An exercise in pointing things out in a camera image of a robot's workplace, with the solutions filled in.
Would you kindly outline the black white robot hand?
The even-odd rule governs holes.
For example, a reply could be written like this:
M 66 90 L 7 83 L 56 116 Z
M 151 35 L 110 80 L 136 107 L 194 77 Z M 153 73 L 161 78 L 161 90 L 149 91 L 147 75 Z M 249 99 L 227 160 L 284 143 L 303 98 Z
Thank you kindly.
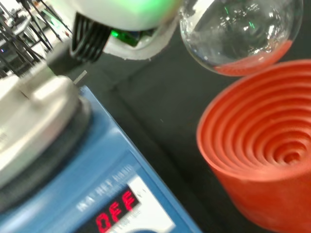
M 168 45 L 177 27 L 180 0 L 51 0 L 73 26 L 77 13 L 112 28 L 103 52 L 124 60 L 148 60 Z

